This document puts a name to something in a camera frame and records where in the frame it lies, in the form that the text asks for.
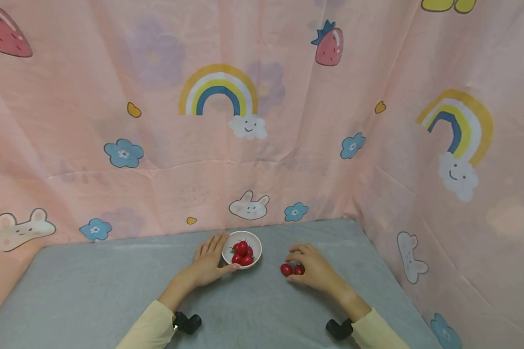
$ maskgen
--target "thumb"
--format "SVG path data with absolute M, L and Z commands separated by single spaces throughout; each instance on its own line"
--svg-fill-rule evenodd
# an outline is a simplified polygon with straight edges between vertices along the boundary
M 303 284 L 303 276 L 302 275 L 289 275 L 287 277 L 287 281 L 296 283 L 296 284 Z
M 228 273 L 232 273 L 236 270 L 238 270 L 239 268 L 241 267 L 240 264 L 229 264 L 229 265 L 226 265 L 225 267 L 222 267 L 222 268 L 219 268 L 219 273 L 221 273 L 221 275 L 226 275 Z

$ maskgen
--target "sleeve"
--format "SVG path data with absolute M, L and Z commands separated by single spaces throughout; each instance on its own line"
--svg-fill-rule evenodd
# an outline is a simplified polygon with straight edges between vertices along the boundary
M 174 333 L 173 312 L 154 301 L 130 327 L 116 349 L 164 349 Z
M 351 335 L 361 349 L 409 349 L 375 308 L 351 326 Z

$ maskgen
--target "red cherry tomato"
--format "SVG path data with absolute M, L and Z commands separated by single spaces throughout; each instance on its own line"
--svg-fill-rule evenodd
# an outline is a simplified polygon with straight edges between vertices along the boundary
M 243 260 L 243 256 L 241 256 L 240 254 L 235 254 L 232 258 L 232 260 L 230 260 L 231 263 L 233 264 L 241 264 L 241 261 Z
M 247 265 L 251 265 L 252 263 L 254 263 L 254 259 L 252 259 L 251 256 L 244 256 L 242 259 L 241 259 L 241 265 L 243 267 L 246 267 Z
M 294 269 L 291 268 L 291 265 L 289 264 L 282 264 L 280 267 L 281 273 L 283 273 L 283 276 L 287 278 L 287 276 L 291 275 L 294 272 Z
M 241 256 L 246 255 L 248 252 L 248 243 L 246 241 L 240 241 L 237 243 L 237 248 L 235 249 L 235 252 L 240 254 Z
M 305 273 L 305 267 L 303 265 L 299 264 L 294 269 L 295 275 L 303 275 Z

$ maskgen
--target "small white bowl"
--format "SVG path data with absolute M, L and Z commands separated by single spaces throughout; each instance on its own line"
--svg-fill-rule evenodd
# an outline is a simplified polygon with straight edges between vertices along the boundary
M 227 264 L 231 264 L 230 261 L 233 259 L 233 253 L 231 252 L 231 250 L 233 249 L 233 245 L 243 240 L 246 240 L 248 245 L 252 247 L 252 252 L 254 252 L 254 262 L 252 262 L 251 265 L 247 265 L 246 267 L 241 266 L 239 270 L 244 270 L 252 267 L 256 264 L 256 262 L 259 261 L 262 255 L 262 243 L 256 235 L 244 230 L 232 232 L 229 235 L 228 240 L 225 242 L 224 249 L 221 251 L 221 256 L 224 258 Z

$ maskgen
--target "right hand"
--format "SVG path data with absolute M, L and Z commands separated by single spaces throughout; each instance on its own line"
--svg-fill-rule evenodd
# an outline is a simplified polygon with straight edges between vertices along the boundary
M 295 245 L 289 249 L 289 252 L 291 254 L 285 258 L 285 261 L 301 262 L 305 267 L 305 273 L 303 275 L 289 275 L 288 281 L 310 286 L 331 295 L 347 285 L 320 251 L 310 243 Z

